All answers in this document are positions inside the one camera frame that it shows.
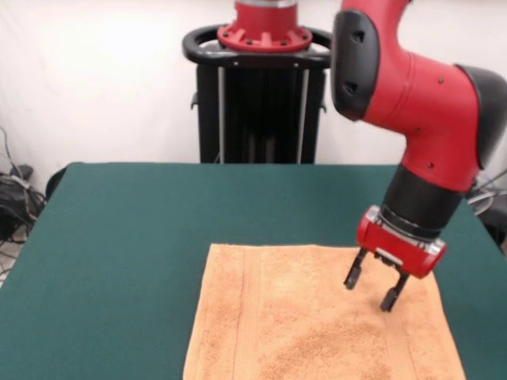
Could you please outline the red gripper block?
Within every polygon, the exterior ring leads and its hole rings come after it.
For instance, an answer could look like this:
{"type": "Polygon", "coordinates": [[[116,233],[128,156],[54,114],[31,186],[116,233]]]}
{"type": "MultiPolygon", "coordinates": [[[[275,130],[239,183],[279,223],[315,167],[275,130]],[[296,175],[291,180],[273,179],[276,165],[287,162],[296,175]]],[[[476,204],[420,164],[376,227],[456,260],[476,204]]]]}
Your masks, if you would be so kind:
{"type": "Polygon", "coordinates": [[[356,286],[362,271],[361,265],[368,252],[380,255],[401,271],[397,283],[388,290],[380,304],[383,312],[392,311],[410,275],[425,278],[436,267],[448,247],[440,238],[422,241],[399,232],[381,218],[376,205],[370,206],[361,218],[356,241],[360,250],[343,283],[347,290],[353,290],[356,286]]]}

